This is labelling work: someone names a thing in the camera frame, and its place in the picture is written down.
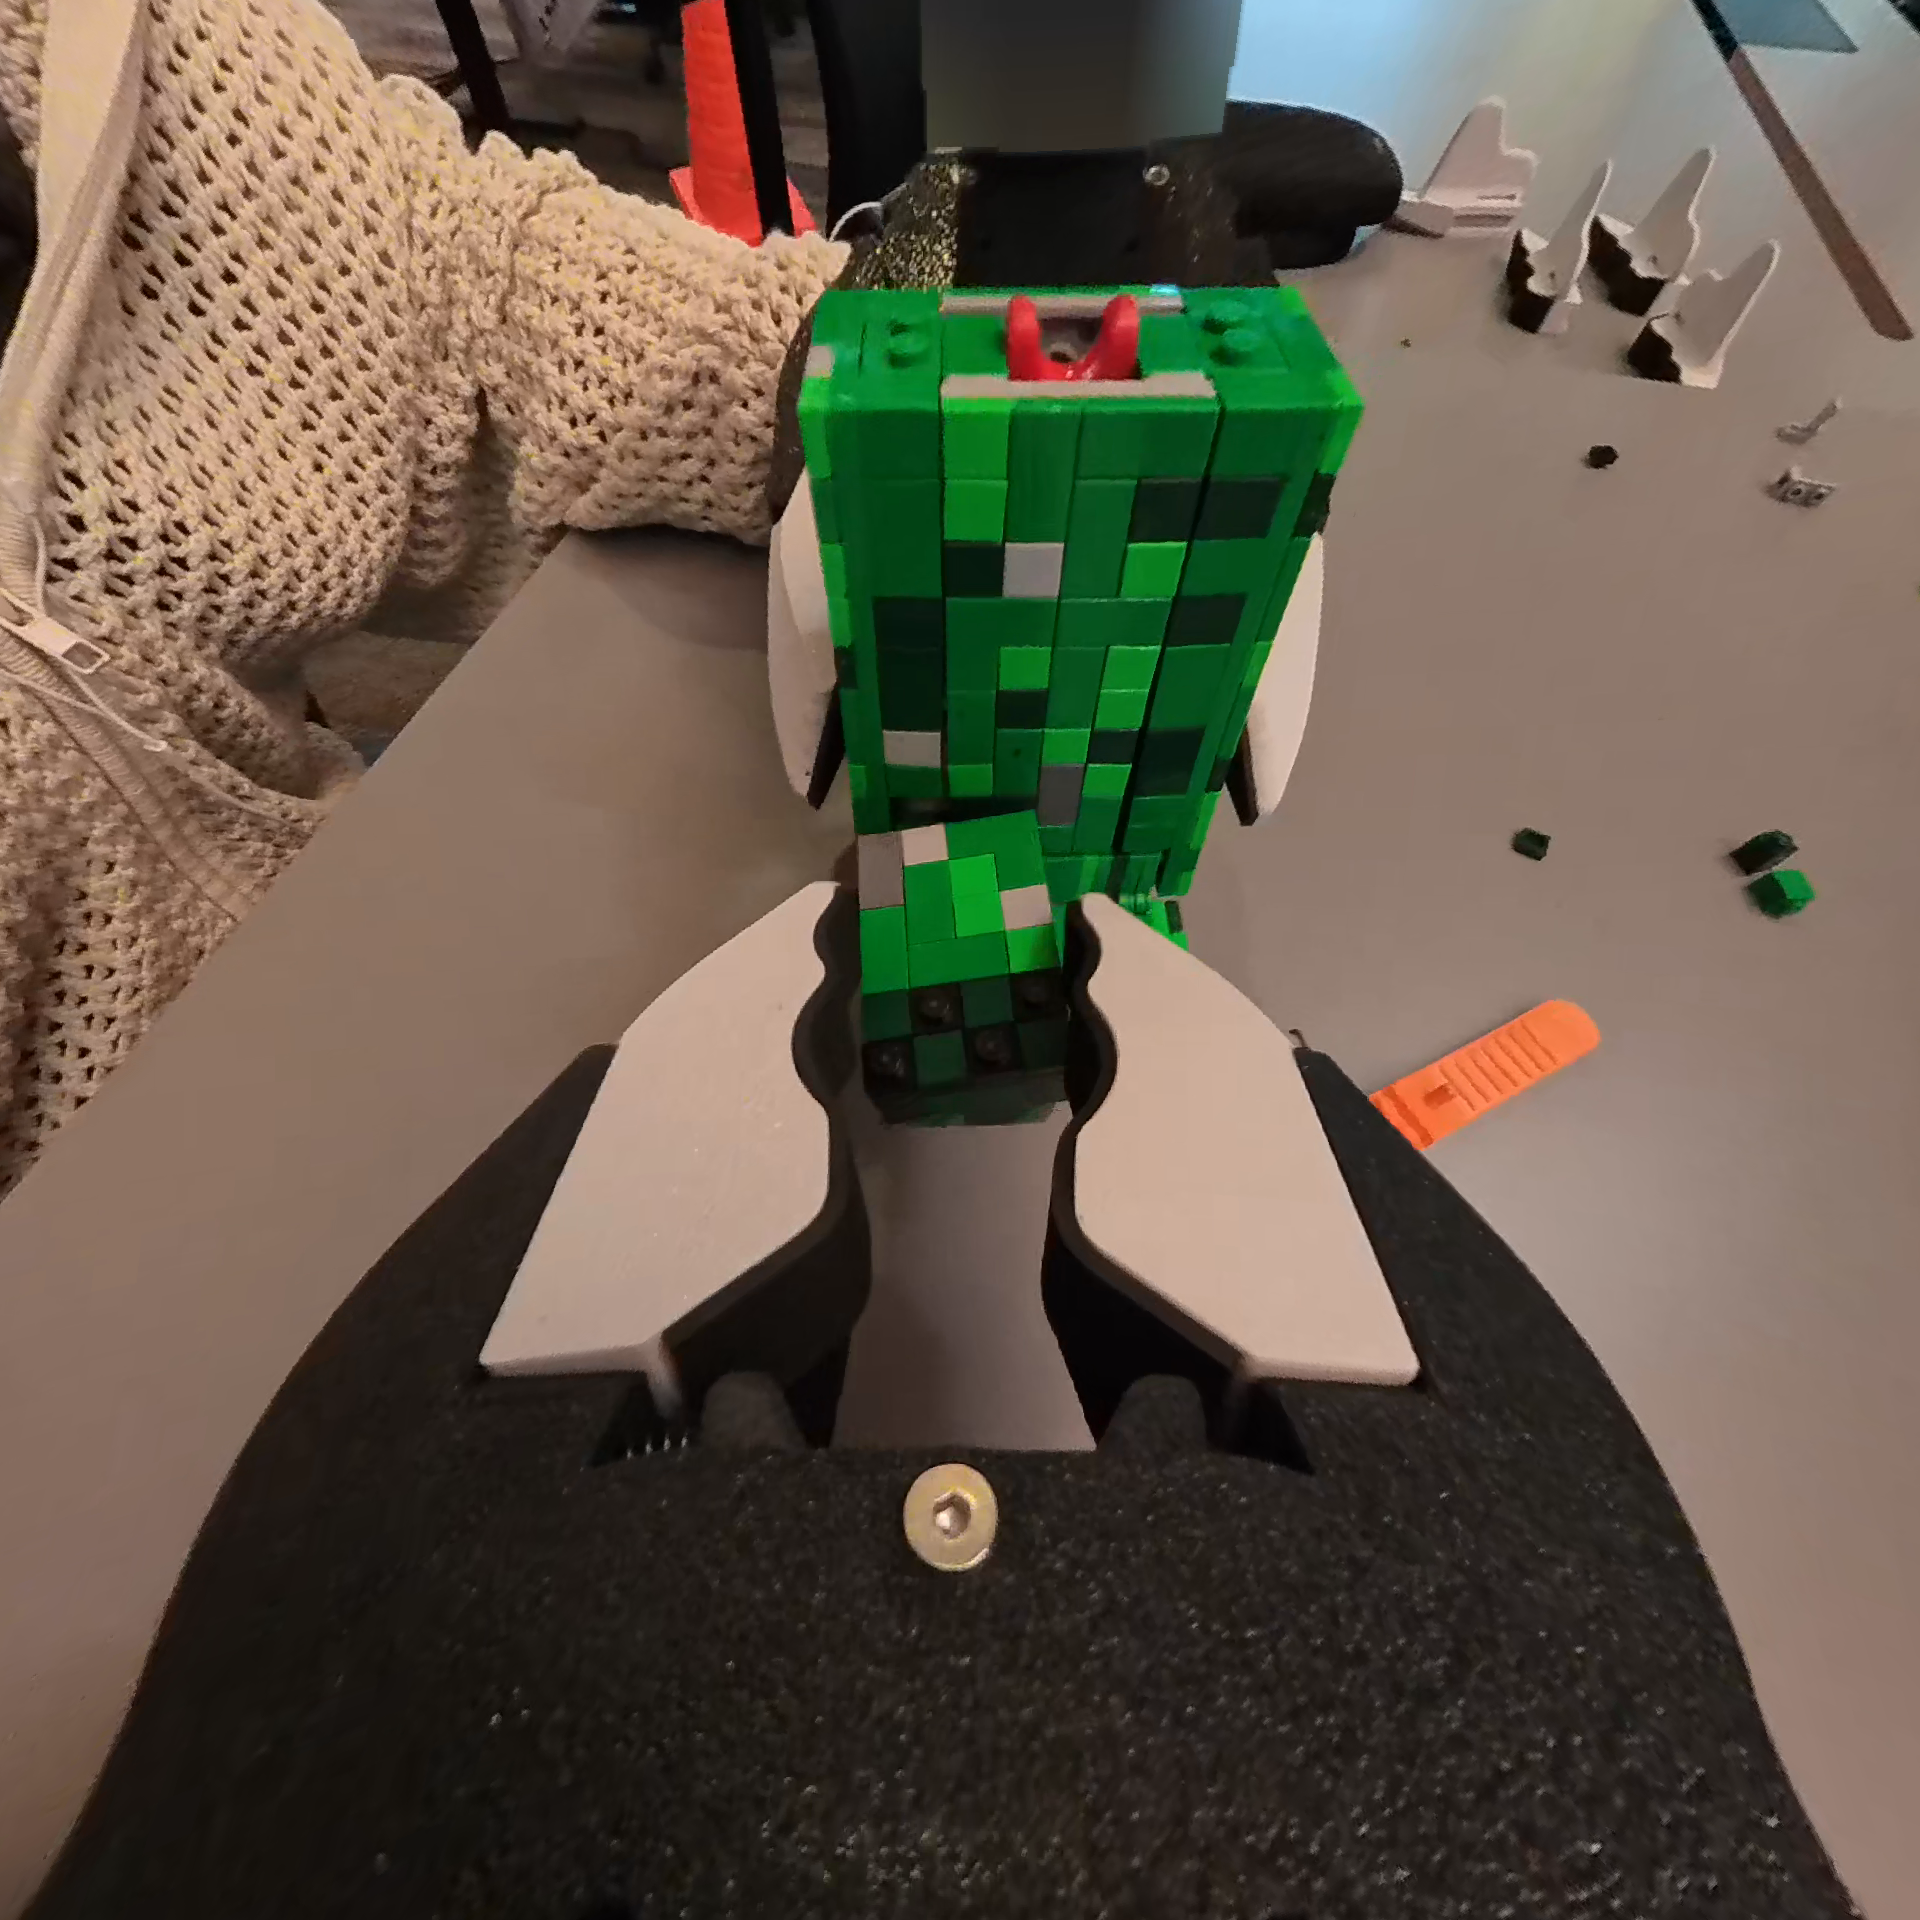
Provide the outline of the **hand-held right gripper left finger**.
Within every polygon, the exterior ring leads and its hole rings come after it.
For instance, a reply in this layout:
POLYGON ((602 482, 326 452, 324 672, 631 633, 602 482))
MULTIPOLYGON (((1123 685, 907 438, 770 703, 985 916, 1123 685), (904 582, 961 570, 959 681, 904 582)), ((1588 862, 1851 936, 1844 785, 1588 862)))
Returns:
POLYGON ((828 1444, 874 1279, 842 1112, 851 888, 803 884, 712 949, 612 1051, 480 1351, 494 1379, 627 1376, 692 1426, 759 1374, 828 1444))

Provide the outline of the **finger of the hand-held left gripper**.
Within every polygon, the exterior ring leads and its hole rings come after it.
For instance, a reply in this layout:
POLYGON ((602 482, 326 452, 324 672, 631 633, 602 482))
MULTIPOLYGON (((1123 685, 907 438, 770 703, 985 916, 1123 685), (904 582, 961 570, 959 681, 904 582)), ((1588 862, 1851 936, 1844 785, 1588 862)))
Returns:
POLYGON ((1287 612, 1279 618, 1254 687, 1243 739, 1229 765, 1227 792, 1245 828, 1280 808, 1299 760, 1324 629, 1324 593, 1325 539, 1315 535, 1287 612))
POLYGON ((793 494, 773 528, 766 665, 785 778, 803 803, 821 810, 846 759, 846 730, 812 494, 793 494))

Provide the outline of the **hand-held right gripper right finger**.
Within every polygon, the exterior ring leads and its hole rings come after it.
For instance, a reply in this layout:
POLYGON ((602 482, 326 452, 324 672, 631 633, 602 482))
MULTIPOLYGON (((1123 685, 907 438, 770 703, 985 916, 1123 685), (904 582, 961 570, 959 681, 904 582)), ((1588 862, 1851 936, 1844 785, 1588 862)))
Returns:
POLYGON ((1095 1442, 1143 1379, 1219 1448, 1292 1448, 1292 1389, 1417 1383, 1297 1046, 1102 895, 1069 914, 1066 1087, 1045 1313, 1095 1442))

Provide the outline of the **green lego creeper figure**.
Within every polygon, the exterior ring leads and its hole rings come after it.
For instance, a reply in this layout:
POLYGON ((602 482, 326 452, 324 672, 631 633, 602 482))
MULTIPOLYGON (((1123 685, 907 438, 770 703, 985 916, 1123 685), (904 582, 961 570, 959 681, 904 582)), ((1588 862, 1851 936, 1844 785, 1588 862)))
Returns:
POLYGON ((1297 286, 828 293, 798 398, 855 832, 1028 806, 1177 945, 1361 398, 1297 286))

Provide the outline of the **green lego leg block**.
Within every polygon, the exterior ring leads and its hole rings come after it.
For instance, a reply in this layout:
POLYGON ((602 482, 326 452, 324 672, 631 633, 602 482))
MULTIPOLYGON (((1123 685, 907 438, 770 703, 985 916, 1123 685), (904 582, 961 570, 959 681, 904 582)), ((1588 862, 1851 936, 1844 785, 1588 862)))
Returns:
POLYGON ((1065 920, 1028 806, 855 837, 860 1079, 892 1126, 1013 1126, 1066 1095, 1065 920))

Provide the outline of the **orange brick separator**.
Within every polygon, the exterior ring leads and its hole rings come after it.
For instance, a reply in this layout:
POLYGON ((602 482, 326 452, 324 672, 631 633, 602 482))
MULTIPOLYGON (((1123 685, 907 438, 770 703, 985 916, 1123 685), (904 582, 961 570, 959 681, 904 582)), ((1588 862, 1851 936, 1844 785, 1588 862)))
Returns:
POLYGON ((1370 1100, 1402 1140, 1428 1151, 1587 1059, 1599 1042, 1598 1022, 1584 1009, 1546 1000, 1370 1100))

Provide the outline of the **orange traffic cone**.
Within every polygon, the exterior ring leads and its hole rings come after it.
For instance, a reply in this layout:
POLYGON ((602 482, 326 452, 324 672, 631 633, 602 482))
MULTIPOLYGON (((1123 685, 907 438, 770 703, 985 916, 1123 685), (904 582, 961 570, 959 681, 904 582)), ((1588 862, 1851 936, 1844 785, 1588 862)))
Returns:
POLYGON ((765 4, 687 2, 680 25, 687 161, 669 180, 681 212, 747 246, 814 232, 785 167, 765 4))

